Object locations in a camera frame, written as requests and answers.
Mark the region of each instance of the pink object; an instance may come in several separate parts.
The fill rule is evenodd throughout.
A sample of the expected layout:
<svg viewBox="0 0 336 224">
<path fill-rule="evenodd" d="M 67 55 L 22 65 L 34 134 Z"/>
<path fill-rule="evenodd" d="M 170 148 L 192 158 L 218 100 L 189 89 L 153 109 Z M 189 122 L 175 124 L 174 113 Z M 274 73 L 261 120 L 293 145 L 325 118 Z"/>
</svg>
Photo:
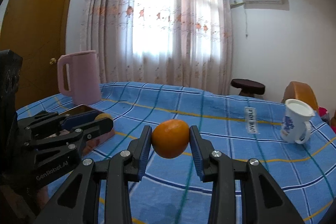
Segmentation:
<svg viewBox="0 0 336 224">
<path fill-rule="evenodd" d="M 69 64 L 69 90 L 64 88 L 63 66 Z M 91 105 L 101 100 L 95 51 L 62 55 L 57 62 L 59 92 L 71 96 L 75 105 Z"/>
<path fill-rule="evenodd" d="M 319 115 L 320 117 L 326 115 L 328 113 L 328 110 L 326 110 L 324 107 L 319 106 Z"/>
</svg>

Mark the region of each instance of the curtain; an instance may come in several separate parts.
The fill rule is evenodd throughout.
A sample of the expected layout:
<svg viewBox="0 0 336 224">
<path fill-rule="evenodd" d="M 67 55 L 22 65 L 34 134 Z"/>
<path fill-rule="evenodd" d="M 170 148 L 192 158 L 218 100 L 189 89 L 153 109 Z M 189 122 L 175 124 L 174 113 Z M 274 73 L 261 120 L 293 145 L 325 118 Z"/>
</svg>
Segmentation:
<svg viewBox="0 0 336 224">
<path fill-rule="evenodd" d="M 89 0 L 82 49 L 96 50 L 101 82 L 139 81 L 227 94 L 229 0 Z"/>
</svg>

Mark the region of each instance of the wooden door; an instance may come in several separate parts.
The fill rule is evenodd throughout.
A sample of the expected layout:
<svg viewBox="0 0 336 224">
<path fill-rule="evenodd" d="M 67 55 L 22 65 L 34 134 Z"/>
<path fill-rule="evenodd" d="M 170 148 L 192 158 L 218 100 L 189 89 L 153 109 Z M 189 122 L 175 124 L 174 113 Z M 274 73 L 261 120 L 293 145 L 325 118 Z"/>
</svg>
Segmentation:
<svg viewBox="0 0 336 224">
<path fill-rule="evenodd" d="M 23 57 L 16 109 L 59 93 L 57 65 L 50 61 L 65 54 L 69 1 L 8 2 L 1 28 L 0 50 L 9 48 Z"/>
</svg>

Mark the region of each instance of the bed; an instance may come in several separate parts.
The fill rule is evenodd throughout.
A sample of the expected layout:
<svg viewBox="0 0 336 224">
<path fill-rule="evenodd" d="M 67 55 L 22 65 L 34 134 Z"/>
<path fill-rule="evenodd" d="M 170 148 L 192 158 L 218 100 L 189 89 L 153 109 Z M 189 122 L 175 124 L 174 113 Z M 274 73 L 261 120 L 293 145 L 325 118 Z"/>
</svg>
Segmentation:
<svg viewBox="0 0 336 224">
<path fill-rule="evenodd" d="M 168 119 L 197 125 L 203 138 L 233 159 L 259 159 L 292 201 L 305 223 L 318 223 L 335 198 L 336 135 L 316 114 L 312 136 L 305 145 L 288 144 L 280 138 L 285 106 L 242 96 L 137 82 L 101 85 L 102 100 L 91 107 L 114 119 L 115 136 L 85 157 L 107 159 L 127 148 L 145 125 L 153 129 Z M 285 93 L 284 99 L 297 95 Z M 17 111 L 18 118 L 42 110 L 64 112 L 74 107 L 71 98 L 55 95 Z M 245 120 L 245 107 L 256 110 L 256 132 Z M 48 185 L 52 196 L 67 175 Z M 179 157 L 167 160 L 150 152 L 146 174 L 129 184 L 134 223 L 207 223 L 212 183 L 196 174 L 188 147 Z M 100 194 L 99 223 L 104 219 L 104 184 Z M 236 213 L 241 223 L 241 192 L 236 184 Z"/>
</svg>

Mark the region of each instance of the mug handle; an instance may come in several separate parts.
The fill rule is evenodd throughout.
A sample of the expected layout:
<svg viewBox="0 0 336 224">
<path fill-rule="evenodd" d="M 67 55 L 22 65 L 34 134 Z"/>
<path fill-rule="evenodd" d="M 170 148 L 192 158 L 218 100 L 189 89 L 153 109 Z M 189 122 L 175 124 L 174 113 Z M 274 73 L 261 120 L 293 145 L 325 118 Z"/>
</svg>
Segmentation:
<svg viewBox="0 0 336 224">
<path fill-rule="evenodd" d="M 72 96 L 71 88 L 66 90 L 64 88 L 64 76 L 63 76 L 63 66 L 65 64 L 71 64 L 72 56 L 62 55 L 59 60 L 57 61 L 57 83 L 58 83 L 58 90 L 65 96 Z"/>
<path fill-rule="evenodd" d="M 296 142 L 297 144 L 304 144 L 304 143 L 305 143 L 306 141 L 308 141 L 309 138 L 310 138 L 310 134 L 311 134 L 310 122 L 305 121 L 305 125 L 306 125 L 306 128 L 307 128 L 307 130 L 306 130 L 306 135 L 305 135 L 305 137 L 304 137 L 303 140 L 296 140 L 295 142 Z"/>
</svg>

